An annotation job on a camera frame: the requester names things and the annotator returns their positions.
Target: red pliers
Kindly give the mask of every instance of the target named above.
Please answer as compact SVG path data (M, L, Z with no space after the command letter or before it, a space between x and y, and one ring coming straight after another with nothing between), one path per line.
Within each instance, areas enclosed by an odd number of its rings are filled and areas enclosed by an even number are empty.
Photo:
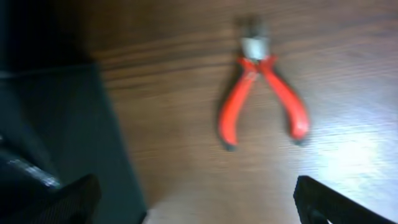
M228 151L235 150L236 121L252 84L259 74L267 80L279 97L290 120L290 136L294 141L304 140L310 124L301 99L274 72L275 56L269 52L268 31L257 17L249 18L243 24L243 57L238 60L243 72L236 82L218 116L218 132Z

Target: red plier handle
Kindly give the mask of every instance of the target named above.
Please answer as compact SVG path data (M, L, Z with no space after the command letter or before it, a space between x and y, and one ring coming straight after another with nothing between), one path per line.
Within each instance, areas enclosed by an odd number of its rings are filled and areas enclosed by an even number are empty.
M290 119L291 138L301 141L307 135L310 125L304 104L294 91L274 73L275 60L275 57L268 57L260 60L256 65L251 60L241 59L243 74L225 101L218 121L218 131L227 150L233 151L237 145L236 122L258 73L264 76L286 109Z

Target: black object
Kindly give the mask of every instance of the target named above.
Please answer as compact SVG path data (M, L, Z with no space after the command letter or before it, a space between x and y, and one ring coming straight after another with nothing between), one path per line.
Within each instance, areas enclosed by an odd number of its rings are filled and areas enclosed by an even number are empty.
M56 177L0 146L0 217L8 217L61 187Z
M0 10L0 134L65 185L97 176L93 223L141 223L146 205L97 64L61 32L52 1L0 0Z
M394 224L308 176L299 176L294 191L303 224Z
M85 224L92 216L101 198L98 179L87 175L80 180L38 200L10 217L0 219L2 224Z

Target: plier jaw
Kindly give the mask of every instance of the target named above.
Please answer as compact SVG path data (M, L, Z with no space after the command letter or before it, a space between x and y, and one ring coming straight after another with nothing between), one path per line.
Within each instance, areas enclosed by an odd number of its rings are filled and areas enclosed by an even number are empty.
M243 21L241 44L246 59L258 62L269 57L268 34L268 29L260 17L249 17Z

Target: wood grain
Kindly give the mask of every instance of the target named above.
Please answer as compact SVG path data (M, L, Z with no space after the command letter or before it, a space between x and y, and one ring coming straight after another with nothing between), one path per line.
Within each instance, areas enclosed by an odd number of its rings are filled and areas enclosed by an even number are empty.
M103 68L152 223L298 223L298 175L398 222L397 1L81 5L86 47ZM279 69L308 105L304 147L289 141L263 80L241 113L238 151L216 136L239 48L233 24L247 11L267 19Z

